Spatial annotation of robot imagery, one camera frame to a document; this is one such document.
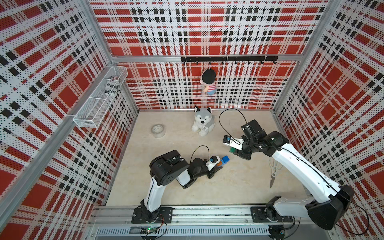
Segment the doll hat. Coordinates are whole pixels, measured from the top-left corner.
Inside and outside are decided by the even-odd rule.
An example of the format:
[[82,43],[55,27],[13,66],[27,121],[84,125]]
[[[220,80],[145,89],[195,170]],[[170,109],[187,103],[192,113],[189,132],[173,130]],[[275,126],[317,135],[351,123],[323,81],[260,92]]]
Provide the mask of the doll hat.
[[212,84],[215,82],[216,73],[213,69],[207,69],[203,72],[201,79],[206,84]]

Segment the scissors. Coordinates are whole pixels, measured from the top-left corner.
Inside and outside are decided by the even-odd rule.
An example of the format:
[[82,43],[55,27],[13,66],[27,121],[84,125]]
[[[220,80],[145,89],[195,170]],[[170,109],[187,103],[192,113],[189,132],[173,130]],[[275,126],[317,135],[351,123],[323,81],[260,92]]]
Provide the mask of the scissors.
[[272,185],[275,182],[275,178],[277,176],[276,171],[278,170],[278,168],[277,168],[278,164],[279,164],[279,162],[276,160],[273,160],[273,164],[271,164],[271,161],[269,161],[269,167],[271,168],[271,171],[272,171],[270,188],[272,188]]

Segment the beige floor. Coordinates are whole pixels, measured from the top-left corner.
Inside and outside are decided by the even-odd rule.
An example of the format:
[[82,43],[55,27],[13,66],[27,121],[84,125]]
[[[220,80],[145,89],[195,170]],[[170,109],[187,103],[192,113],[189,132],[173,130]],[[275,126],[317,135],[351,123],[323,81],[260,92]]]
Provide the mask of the beige floor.
[[[247,121],[256,119],[267,134],[277,131],[269,111],[242,113]],[[218,123],[219,114],[219,111],[214,111],[216,126],[212,132],[200,137],[197,132],[191,131],[194,121],[192,111],[140,112],[106,205],[139,205],[146,197],[150,184],[149,163],[174,149],[189,162],[199,145],[207,145],[211,156],[227,155],[230,162],[212,179],[200,177],[187,189],[173,181],[164,192],[162,204],[253,204],[266,203],[275,195],[306,197],[302,184],[284,167],[278,171],[270,189],[269,157],[263,153],[253,153],[251,161],[229,153],[229,147],[222,144],[225,131]],[[239,112],[226,111],[220,120],[229,133],[241,137],[243,132],[240,127],[245,122]],[[150,133],[151,127],[157,123],[166,128],[165,136],[159,139]],[[200,147],[194,158],[204,159],[207,155],[207,149]]]

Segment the clear tape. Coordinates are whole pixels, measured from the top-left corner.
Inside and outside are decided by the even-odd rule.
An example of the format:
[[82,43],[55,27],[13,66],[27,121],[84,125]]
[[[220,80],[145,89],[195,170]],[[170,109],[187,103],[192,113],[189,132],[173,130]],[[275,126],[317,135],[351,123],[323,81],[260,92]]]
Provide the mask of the clear tape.
[[155,124],[151,128],[151,133],[153,134],[153,136],[155,138],[161,138],[162,136],[164,136],[166,134],[166,128],[164,127],[163,124]]

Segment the plaid wall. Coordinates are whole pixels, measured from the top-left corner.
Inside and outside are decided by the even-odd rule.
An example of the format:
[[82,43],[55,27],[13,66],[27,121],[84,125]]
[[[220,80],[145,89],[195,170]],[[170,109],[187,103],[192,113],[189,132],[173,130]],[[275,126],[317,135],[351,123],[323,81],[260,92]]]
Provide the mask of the plaid wall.
[[[318,48],[278,110],[292,144],[314,166],[356,192],[364,236],[384,238],[384,1],[343,0]],[[365,230],[351,205],[339,224]]]
[[217,92],[200,84],[208,63],[122,63],[127,84],[140,109],[214,108],[272,109],[296,62],[212,63]]
[[0,234],[0,240],[79,240],[102,205],[136,113],[119,93],[98,128],[74,127]]
[[77,1],[0,2],[0,197],[106,65]]
[[115,56],[300,54],[327,0],[89,0]]
[[[106,65],[79,3],[0,1],[0,197]],[[75,127],[0,239],[80,239],[105,201],[133,117],[120,95],[101,127]]]

